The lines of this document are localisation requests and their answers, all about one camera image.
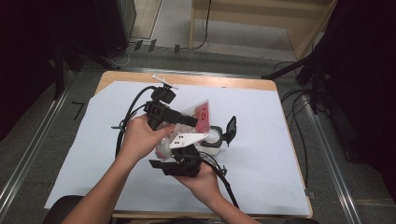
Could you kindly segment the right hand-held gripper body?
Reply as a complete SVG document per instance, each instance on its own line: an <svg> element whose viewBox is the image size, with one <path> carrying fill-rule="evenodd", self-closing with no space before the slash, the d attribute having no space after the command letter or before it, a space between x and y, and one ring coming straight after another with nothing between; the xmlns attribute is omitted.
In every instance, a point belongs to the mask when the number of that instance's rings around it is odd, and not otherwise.
<svg viewBox="0 0 396 224"><path fill-rule="evenodd" d="M170 144L174 161L163 162L165 175L195 177L200 171L201 156L195 145L208 137L207 133L180 133Z"/></svg>

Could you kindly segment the wooden shelf frame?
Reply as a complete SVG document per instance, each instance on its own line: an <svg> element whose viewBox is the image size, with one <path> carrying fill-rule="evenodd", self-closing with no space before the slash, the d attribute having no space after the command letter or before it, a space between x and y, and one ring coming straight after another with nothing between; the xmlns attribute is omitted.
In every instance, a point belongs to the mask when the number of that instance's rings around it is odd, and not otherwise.
<svg viewBox="0 0 396 224"><path fill-rule="evenodd" d="M326 29L338 0L191 0L190 47L194 21L225 21L283 28L297 60L301 60Z"/></svg>

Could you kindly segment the clear container with black lid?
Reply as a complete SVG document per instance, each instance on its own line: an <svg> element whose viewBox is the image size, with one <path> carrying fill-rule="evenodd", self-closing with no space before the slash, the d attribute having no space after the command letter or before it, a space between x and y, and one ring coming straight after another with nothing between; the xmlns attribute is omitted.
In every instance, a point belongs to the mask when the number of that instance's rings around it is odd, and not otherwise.
<svg viewBox="0 0 396 224"><path fill-rule="evenodd" d="M219 126L211 126L208 131L208 137L199 144L198 150L209 155L215 156L223 143L230 145L236 136L236 116L232 116L227 124L226 132Z"/></svg>

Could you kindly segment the red and white pouch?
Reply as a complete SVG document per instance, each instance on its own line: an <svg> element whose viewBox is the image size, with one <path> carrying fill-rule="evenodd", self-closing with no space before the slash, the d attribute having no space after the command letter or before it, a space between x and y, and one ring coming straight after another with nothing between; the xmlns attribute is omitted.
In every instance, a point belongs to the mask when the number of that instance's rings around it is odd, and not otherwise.
<svg viewBox="0 0 396 224"><path fill-rule="evenodd" d="M207 100L183 110L181 114L197 119L197 123L193 127L177 124L174 131L161 140L154 149L156 157L161 161L170 159L173 149L197 145L208 137L210 118Z"/></svg>

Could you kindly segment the short metal floor rail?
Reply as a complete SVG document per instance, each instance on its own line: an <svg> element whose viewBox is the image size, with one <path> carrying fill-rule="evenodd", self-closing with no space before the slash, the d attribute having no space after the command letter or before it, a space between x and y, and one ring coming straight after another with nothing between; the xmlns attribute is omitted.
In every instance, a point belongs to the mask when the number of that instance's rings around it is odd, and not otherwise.
<svg viewBox="0 0 396 224"><path fill-rule="evenodd" d="M82 68L82 72L103 74L105 71L151 73L151 74L158 74L158 75L159 74L175 74L175 75L187 75L187 76L236 77L236 78L261 79L260 75L244 75L244 74L204 72L204 71L184 71L184 70L157 69L157 68L126 67L126 68L113 69L113 70L110 70L108 68L99 68L99 67L83 67Z"/></svg>

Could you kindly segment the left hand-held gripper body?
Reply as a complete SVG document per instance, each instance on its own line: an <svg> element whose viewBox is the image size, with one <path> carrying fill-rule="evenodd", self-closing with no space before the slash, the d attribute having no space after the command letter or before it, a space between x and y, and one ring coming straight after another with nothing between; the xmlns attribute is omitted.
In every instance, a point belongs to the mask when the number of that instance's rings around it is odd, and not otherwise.
<svg viewBox="0 0 396 224"><path fill-rule="evenodd" d="M170 104L176 97L172 88L178 89L178 85L173 85L165 79L158 77L156 74L152 76L155 80L160 81L163 86L155 87L150 95L151 100L147 102L145 111L148 114L148 126L152 130L156 130L164 121L164 114L167 110L166 104Z"/></svg>

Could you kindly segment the white paper sheet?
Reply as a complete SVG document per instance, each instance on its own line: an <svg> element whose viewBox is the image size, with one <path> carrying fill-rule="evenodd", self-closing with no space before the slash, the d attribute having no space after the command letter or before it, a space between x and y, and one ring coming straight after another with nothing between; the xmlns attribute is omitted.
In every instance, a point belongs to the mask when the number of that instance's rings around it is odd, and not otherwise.
<svg viewBox="0 0 396 224"><path fill-rule="evenodd" d="M150 95L147 83L116 81L91 98L47 207L65 195L84 195L99 181L115 158L117 125L132 102L142 105ZM239 208L256 216L310 215L277 92L182 85L171 106L182 111L202 101L209 102L211 124L225 127L236 119L236 136L216 160L227 169ZM117 210L206 212L186 187L151 167L154 158L149 154L132 170Z"/></svg>

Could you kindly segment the long metal floor rail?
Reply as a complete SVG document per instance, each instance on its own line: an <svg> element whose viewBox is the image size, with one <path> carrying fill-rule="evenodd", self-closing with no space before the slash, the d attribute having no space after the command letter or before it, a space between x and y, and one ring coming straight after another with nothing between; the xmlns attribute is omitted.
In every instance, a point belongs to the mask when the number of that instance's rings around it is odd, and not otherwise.
<svg viewBox="0 0 396 224"><path fill-rule="evenodd" d="M305 139L315 140L308 153L308 190L315 194L314 217L327 224L361 224L361 217L342 174L347 161L343 146L330 119L311 107L304 108L310 131Z"/></svg>
<svg viewBox="0 0 396 224"><path fill-rule="evenodd" d="M63 107L76 75L71 70L64 75L64 90L56 100L53 99L55 86L49 86L6 138L0 141L0 224Z"/></svg>

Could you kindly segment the black stand with long legs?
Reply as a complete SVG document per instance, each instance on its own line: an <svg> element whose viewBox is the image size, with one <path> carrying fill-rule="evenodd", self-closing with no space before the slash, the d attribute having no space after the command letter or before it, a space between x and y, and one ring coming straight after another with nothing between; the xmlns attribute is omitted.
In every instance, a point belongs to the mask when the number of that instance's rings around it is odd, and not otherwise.
<svg viewBox="0 0 396 224"><path fill-rule="evenodd" d="M102 65L104 68L110 70L119 69L117 65L111 65L110 62L95 54L93 51L85 48L77 41L71 39L58 40L54 45L55 100L58 100L61 97L61 94L64 92L65 89L64 62L67 63L71 70L79 71L83 66L82 60L78 56L80 53L85 54L90 59Z"/></svg>

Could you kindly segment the wooden table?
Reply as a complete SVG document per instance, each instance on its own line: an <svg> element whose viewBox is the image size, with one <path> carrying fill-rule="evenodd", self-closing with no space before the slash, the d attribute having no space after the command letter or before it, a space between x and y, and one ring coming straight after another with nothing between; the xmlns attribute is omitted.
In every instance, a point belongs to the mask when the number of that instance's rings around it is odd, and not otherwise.
<svg viewBox="0 0 396 224"><path fill-rule="evenodd" d="M279 100L270 80L166 74L179 86L171 106L186 109L201 101L210 104L210 120L225 124L237 119L237 134L216 159L239 207L257 218L311 217L300 165ZM137 164L121 194L115 217L211 218L212 212L173 177Z"/></svg>

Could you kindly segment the black cabinet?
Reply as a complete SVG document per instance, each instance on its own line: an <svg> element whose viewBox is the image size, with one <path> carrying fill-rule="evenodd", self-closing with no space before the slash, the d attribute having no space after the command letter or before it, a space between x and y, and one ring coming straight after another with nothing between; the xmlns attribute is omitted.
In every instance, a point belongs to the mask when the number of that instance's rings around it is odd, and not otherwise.
<svg viewBox="0 0 396 224"><path fill-rule="evenodd" d="M99 20L99 52L111 57L128 45L136 9L134 0L94 0Z"/></svg>

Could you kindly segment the person's left hand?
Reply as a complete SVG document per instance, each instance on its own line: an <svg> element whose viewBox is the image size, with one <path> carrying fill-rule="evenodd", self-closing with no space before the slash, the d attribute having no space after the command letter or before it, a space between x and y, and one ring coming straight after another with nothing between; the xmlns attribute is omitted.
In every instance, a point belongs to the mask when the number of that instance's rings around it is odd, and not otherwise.
<svg viewBox="0 0 396 224"><path fill-rule="evenodd" d="M145 158L163 139L175 129L174 124L167 124L157 131L149 127L149 118L142 115L131 119L127 123L124 139L121 144L117 162L126 167L135 166L141 159Z"/></svg>

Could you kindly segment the dark curtain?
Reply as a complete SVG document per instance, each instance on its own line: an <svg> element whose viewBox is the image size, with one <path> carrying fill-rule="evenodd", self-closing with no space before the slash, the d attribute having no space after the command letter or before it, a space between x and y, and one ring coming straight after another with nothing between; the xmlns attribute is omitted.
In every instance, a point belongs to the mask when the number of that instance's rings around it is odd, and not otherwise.
<svg viewBox="0 0 396 224"><path fill-rule="evenodd" d="M338 0L321 42L338 132L396 203L396 0Z"/></svg>
<svg viewBox="0 0 396 224"><path fill-rule="evenodd" d="M50 0L0 0L0 141L54 82Z"/></svg>

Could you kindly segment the person's right hand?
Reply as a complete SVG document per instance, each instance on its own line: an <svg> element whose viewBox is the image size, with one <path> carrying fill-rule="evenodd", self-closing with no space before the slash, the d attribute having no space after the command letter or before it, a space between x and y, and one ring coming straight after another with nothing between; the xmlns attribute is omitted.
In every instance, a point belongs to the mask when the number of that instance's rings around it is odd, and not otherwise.
<svg viewBox="0 0 396 224"><path fill-rule="evenodd" d="M196 199L209 204L220 196L219 183L212 168L202 163L196 177L176 176L176 180L187 187Z"/></svg>

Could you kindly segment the black chair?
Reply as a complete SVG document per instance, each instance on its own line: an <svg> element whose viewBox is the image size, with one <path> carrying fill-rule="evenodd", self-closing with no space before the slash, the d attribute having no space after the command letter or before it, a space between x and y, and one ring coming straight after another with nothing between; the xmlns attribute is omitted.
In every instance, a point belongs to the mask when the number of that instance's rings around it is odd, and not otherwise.
<svg viewBox="0 0 396 224"><path fill-rule="evenodd" d="M48 211L43 224L111 224L117 198L69 195Z"/></svg>

